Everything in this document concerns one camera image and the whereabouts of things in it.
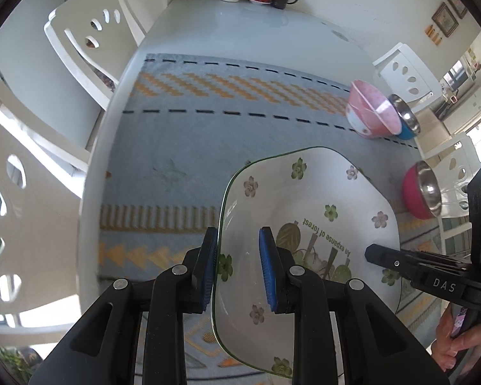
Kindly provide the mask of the person's right hand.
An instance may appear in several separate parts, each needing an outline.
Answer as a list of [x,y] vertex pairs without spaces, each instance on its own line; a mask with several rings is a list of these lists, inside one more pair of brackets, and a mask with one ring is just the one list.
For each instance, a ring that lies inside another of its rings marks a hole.
[[472,369],[481,357],[481,324],[476,325],[457,338],[452,338],[454,321],[451,305],[448,305],[441,316],[436,329],[436,339],[431,346],[431,355],[440,368],[446,372],[453,369],[459,351],[473,349],[473,353],[463,367],[461,373],[465,374]]

